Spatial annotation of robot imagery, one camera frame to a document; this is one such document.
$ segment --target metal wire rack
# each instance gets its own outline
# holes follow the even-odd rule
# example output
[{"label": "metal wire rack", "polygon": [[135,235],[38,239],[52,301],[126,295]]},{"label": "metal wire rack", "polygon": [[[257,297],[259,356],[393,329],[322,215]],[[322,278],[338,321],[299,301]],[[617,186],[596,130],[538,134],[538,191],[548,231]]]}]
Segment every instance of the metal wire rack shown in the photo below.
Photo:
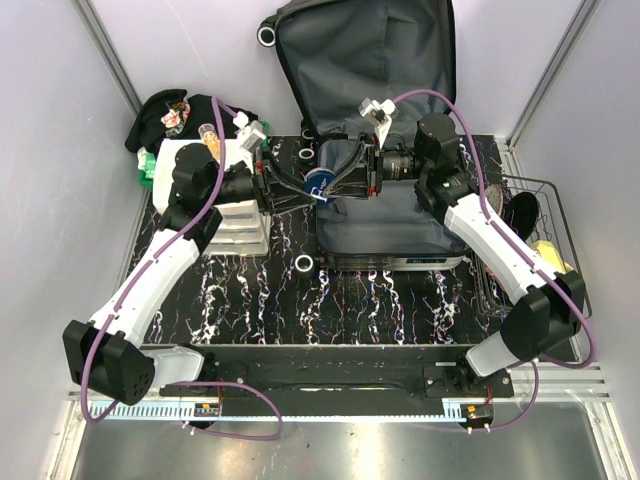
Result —
[{"label": "metal wire rack", "polygon": [[[504,205],[522,192],[533,194],[538,201],[538,218],[533,233],[527,239],[527,244],[531,246],[539,240],[551,242],[558,252],[561,264],[569,265],[580,272],[580,261],[557,187],[551,182],[534,178],[502,175],[502,179],[503,183],[498,186],[502,192]],[[477,256],[474,262],[477,272],[475,289],[479,313],[489,317],[504,318],[513,305],[484,262]],[[591,317],[591,302],[586,290],[583,312],[587,318]]]}]

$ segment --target wall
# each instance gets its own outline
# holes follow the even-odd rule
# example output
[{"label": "wall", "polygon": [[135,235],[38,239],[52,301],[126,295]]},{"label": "wall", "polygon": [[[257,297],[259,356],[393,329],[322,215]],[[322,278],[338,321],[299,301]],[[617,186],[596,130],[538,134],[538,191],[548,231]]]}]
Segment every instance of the wall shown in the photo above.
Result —
[{"label": "wall", "polygon": [[[276,53],[256,41],[286,0],[93,3],[143,101],[182,86],[255,110],[275,133],[299,132]],[[474,131],[510,133],[579,3],[454,0],[458,105]]]},{"label": "wall", "polygon": [[133,115],[71,2],[0,8],[0,464],[33,479],[70,386],[62,331],[113,293],[142,189]]},{"label": "wall", "polygon": [[560,189],[594,308],[599,361],[640,458],[640,4],[602,2],[516,149]]}]

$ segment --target gray floor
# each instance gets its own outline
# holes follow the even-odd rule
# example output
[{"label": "gray floor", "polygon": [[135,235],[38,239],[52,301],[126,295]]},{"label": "gray floor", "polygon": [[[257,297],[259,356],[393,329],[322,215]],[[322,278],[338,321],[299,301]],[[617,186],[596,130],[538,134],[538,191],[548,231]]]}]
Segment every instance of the gray floor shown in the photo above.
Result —
[{"label": "gray floor", "polygon": [[[497,423],[517,413],[499,405]],[[270,425],[219,425],[266,433]],[[87,427],[75,480],[606,478],[579,405],[538,404],[505,432],[468,437],[419,425],[289,424],[279,442],[191,437],[179,424]]]}]

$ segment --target suitcase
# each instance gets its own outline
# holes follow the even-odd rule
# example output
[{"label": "suitcase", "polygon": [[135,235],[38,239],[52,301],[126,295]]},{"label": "suitcase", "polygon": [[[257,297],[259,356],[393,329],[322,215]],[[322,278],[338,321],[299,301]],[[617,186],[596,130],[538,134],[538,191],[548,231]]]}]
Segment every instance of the suitcase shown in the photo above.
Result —
[{"label": "suitcase", "polygon": [[[454,101],[455,37],[450,0],[293,0],[265,19],[258,41],[275,47],[318,166],[337,171],[373,126],[365,98],[380,102],[417,88]],[[417,121],[446,112],[438,100],[398,105],[384,147],[411,147]],[[368,200],[344,198],[316,208],[318,248],[329,268],[446,270],[468,246],[430,214],[416,210],[415,180],[386,181]]]}]

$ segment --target black marble table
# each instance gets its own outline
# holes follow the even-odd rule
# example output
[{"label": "black marble table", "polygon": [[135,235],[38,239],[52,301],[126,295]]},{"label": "black marble table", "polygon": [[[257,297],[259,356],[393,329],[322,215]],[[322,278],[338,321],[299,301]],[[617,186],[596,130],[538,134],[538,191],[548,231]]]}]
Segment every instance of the black marble table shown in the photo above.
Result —
[{"label": "black marble table", "polygon": [[[284,168],[295,172],[298,137],[273,137]],[[475,137],[489,183],[502,166],[491,136]],[[131,268],[159,216],[151,199]],[[314,216],[301,209],[274,217],[267,257],[205,257],[190,268],[156,314],[150,344],[453,344],[478,343],[499,318],[477,313],[471,258],[438,272],[316,272],[301,280],[293,261],[314,253]]]}]

